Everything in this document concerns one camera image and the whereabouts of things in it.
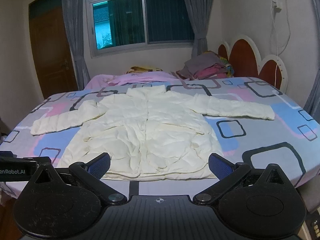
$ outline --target headboard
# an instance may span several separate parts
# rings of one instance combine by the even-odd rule
[[[218,54],[228,59],[235,71],[235,77],[257,77],[273,86],[276,77],[275,87],[283,93],[286,92],[288,75],[283,61],[276,55],[268,55],[261,60],[257,46],[248,36],[238,36],[231,47],[227,42],[222,42]]]

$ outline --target tiled roof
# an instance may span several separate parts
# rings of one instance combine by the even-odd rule
[[[108,7],[103,7],[93,10],[94,23],[104,22],[109,20]]]

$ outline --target gray curtain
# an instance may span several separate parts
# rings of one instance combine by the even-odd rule
[[[320,0],[312,0],[312,3],[314,5],[318,25],[318,40],[320,40]],[[306,102],[306,105],[304,106],[304,110],[308,112],[317,122],[320,122],[320,68],[318,69],[315,83]]]
[[[185,0],[190,23],[195,33],[192,57],[208,50],[207,33],[213,0]]]
[[[83,0],[62,0],[62,10],[68,42],[75,61],[78,88],[83,90],[90,81],[84,61]]]

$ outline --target mattress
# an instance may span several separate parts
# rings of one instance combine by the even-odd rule
[[[167,90],[189,95],[198,93],[221,99],[270,105],[276,114],[274,121],[205,116],[217,135],[224,157],[233,163],[249,163],[254,168],[265,168],[269,163],[277,163],[295,187],[319,173],[320,125],[292,99],[258,78],[136,83],[101,90],[82,90],[53,95],[18,124],[6,141],[0,145],[0,150],[12,151],[18,157],[49,156],[53,166],[56,166],[79,127],[32,136],[30,129],[34,120],[72,111],[77,109],[84,100],[99,101],[110,94],[126,93],[129,87],[163,84]],[[217,179],[130,182],[103,179],[103,182],[127,197],[136,194],[187,194],[192,198],[194,194],[216,181]],[[26,182],[8,182],[1,183],[1,187],[9,195],[17,197],[25,184]]]

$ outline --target bed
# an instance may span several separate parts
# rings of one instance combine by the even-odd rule
[[[233,65],[235,78],[134,83],[53,95],[32,110],[17,125],[0,146],[0,151],[12,151],[18,157],[49,156],[53,166],[57,166],[65,148],[79,127],[32,136],[30,129],[34,120],[75,110],[88,99],[100,101],[111,94],[126,93],[128,88],[165,85],[167,91],[189,95],[198,93],[221,99],[270,105],[276,114],[274,121],[205,116],[221,144],[224,157],[233,163],[249,163],[254,168],[265,168],[269,163],[277,163],[295,187],[316,176],[320,169],[318,154],[320,125],[284,94],[287,75],[283,62],[274,55],[261,60],[253,41],[246,36],[236,40],[231,49],[224,42],[219,47],[219,53],[227,57]],[[276,87],[271,85],[275,80]],[[190,195],[192,199],[196,193],[214,184],[218,179],[144,182],[103,179],[102,181],[127,197],[185,194]],[[1,183],[1,188],[7,194],[17,198],[25,184],[26,182],[7,182]]]

